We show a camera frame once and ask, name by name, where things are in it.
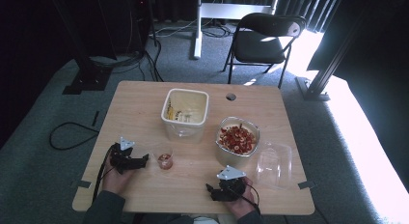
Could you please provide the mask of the glass bowl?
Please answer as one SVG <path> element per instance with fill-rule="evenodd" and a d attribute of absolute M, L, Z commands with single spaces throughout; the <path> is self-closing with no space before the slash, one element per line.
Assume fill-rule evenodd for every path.
<path fill-rule="evenodd" d="M 221 127 L 238 126 L 239 124 L 243 124 L 246 128 L 252 131 L 256 136 L 256 145 L 254 149 L 245 155 L 234 154 L 228 150 L 225 150 L 216 142 Z M 216 134 L 215 134 L 215 144 L 217 146 L 217 150 L 215 154 L 216 158 L 222 165 L 230 165 L 235 168 L 244 167 L 250 161 L 251 157 L 257 152 L 257 149 L 259 146 L 259 138 L 260 138 L 259 128 L 252 122 L 249 122 L 247 120 L 244 120 L 238 117 L 227 117 L 220 123 L 216 131 Z"/>

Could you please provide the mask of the yellow packet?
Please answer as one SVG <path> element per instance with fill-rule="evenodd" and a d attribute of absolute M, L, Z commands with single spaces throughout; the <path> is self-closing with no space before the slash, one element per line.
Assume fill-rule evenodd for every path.
<path fill-rule="evenodd" d="M 166 119 L 173 121 L 175 119 L 175 109 L 170 100 L 167 101 Z"/>

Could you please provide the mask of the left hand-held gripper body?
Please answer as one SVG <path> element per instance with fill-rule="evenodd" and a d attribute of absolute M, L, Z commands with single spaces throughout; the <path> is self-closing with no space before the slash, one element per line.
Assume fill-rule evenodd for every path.
<path fill-rule="evenodd" d="M 111 146 L 110 163 L 121 174 L 126 170 L 130 170 L 131 165 L 141 164 L 131 157 L 134 145 L 134 141 L 121 137 L 118 143 Z"/>

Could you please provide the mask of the white desk frame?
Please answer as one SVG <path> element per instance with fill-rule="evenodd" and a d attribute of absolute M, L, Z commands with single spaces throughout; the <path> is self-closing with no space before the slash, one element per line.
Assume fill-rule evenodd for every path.
<path fill-rule="evenodd" d="M 202 19 L 241 19 L 246 14 L 264 13 L 274 14 L 277 10 L 279 0 L 272 0 L 270 5 L 245 5 L 245 4 L 224 4 L 224 3 L 204 3 L 197 0 L 196 33 L 193 57 L 200 59 L 202 56 Z"/>

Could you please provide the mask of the black metal profile stand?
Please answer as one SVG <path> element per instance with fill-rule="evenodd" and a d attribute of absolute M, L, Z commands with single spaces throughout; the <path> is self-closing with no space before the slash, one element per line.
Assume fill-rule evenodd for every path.
<path fill-rule="evenodd" d="M 338 69 L 359 31 L 367 0 L 340 0 L 307 70 L 316 70 L 312 80 L 297 78 L 304 100 L 329 100 L 323 91 Z"/>

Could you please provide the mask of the white square bin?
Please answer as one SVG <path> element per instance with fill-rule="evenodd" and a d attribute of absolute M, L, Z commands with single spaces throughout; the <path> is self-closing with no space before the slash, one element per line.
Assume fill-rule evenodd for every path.
<path fill-rule="evenodd" d="M 198 144 L 207 119 L 209 95 L 203 91 L 174 88 L 165 98 L 161 119 L 170 141 Z"/>

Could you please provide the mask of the black floor stand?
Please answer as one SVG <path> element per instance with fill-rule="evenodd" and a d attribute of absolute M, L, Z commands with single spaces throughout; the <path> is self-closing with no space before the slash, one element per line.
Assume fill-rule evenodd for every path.
<path fill-rule="evenodd" d="M 78 66 L 78 72 L 64 95 L 80 95 L 83 91 L 104 91 L 112 68 L 97 66 L 90 58 L 64 0 L 51 0 L 67 33 L 66 43 Z"/>

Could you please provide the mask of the clear plastic container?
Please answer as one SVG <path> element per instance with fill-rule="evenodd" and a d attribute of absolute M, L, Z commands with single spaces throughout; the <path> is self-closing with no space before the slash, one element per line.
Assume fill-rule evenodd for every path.
<path fill-rule="evenodd" d="M 265 142 L 259 152 L 256 179 L 275 189 L 288 189 L 292 177 L 291 147 Z"/>

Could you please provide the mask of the person's left hand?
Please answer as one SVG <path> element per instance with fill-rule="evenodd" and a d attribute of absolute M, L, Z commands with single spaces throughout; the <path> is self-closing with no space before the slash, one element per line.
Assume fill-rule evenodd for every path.
<path fill-rule="evenodd" d="M 102 189 L 122 195 L 129 185 L 135 170 L 127 170 L 122 174 L 119 173 L 114 166 L 111 165 L 110 160 L 105 161 L 104 176 L 102 179 Z"/>

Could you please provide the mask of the sliced red chili pile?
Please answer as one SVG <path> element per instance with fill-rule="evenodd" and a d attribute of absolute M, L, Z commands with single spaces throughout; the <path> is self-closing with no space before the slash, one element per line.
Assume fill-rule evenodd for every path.
<path fill-rule="evenodd" d="M 256 145 L 255 134 L 243 124 L 220 128 L 216 142 L 234 154 L 248 154 Z"/>

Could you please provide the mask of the small clear plastic cup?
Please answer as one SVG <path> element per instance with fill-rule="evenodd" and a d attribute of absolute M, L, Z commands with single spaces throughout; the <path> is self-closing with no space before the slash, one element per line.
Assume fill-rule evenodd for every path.
<path fill-rule="evenodd" d="M 154 157 L 158 166 L 162 170 L 169 170 L 172 168 L 173 162 L 173 149 L 172 148 L 157 148 L 154 151 Z"/>

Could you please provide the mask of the black folding chair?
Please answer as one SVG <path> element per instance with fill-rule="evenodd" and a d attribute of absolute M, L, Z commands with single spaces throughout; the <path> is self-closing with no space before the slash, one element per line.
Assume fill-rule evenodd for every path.
<path fill-rule="evenodd" d="M 228 83 L 232 82 L 234 65 L 273 66 L 284 64 L 278 88 L 281 88 L 292 44 L 307 25 L 299 15 L 247 14 L 238 22 L 223 71 L 229 70 Z"/>

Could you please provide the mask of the person's right hand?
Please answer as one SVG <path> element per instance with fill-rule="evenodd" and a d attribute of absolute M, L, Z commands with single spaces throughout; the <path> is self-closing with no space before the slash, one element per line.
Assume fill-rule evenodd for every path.
<path fill-rule="evenodd" d="M 246 188 L 242 197 L 233 202 L 224 203 L 226 208 L 236 219 L 257 210 L 254 195 L 252 193 L 253 182 L 247 177 L 245 177 L 243 181 L 246 183 Z"/>

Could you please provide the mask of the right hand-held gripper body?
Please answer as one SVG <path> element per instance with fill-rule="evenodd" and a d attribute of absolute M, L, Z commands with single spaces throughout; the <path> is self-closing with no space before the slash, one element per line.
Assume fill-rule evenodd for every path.
<path fill-rule="evenodd" d="M 219 179 L 219 189 L 225 195 L 225 200 L 220 202 L 233 202 L 239 199 L 245 191 L 246 183 L 243 179 L 246 173 L 230 165 L 216 175 Z"/>

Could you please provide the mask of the white packet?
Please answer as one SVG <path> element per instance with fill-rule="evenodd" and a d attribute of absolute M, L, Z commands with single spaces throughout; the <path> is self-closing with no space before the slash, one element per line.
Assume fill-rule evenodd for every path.
<path fill-rule="evenodd" d="M 192 118 L 191 112 L 178 111 L 175 115 L 175 120 L 182 123 L 190 123 Z"/>

